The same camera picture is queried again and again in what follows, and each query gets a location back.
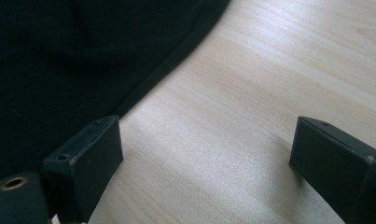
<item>screw hole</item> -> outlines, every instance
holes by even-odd
[[[57,158],[59,161],[66,161],[69,159],[69,155],[68,154],[62,154],[59,156],[59,158]]]
[[[17,189],[27,183],[27,181],[28,178],[24,176],[9,179],[5,184],[2,185],[1,190]]]

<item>black fabric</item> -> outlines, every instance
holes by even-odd
[[[92,120],[124,115],[199,44],[229,0],[0,0],[0,178]]]

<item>light wood surface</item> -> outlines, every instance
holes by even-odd
[[[376,1],[231,1],[120,121],[90,223],[342,223],[288,166],[298,116],[376,147]]]

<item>wooden table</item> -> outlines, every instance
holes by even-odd
[[[120,121],[90,223],[342,223],[288,166],[298,116],[376,147],[376,1],[231,1]]]

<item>black cloth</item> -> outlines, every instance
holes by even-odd
[[[0,0],[0,179],[92,120],[123,116],[214,26],[229,0]]]

